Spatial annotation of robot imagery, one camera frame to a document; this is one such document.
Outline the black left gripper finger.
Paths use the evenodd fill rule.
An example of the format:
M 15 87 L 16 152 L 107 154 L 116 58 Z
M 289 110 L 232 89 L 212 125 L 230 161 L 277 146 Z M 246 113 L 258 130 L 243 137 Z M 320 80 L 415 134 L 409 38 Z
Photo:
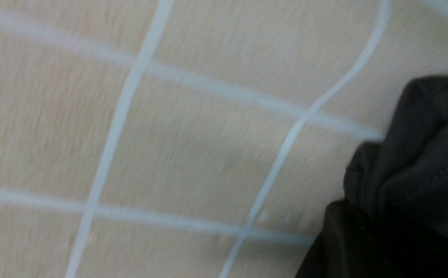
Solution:
M 383 223 L 330 203 L 297 278 L 448 278 L 448 239 L 390 208 Z

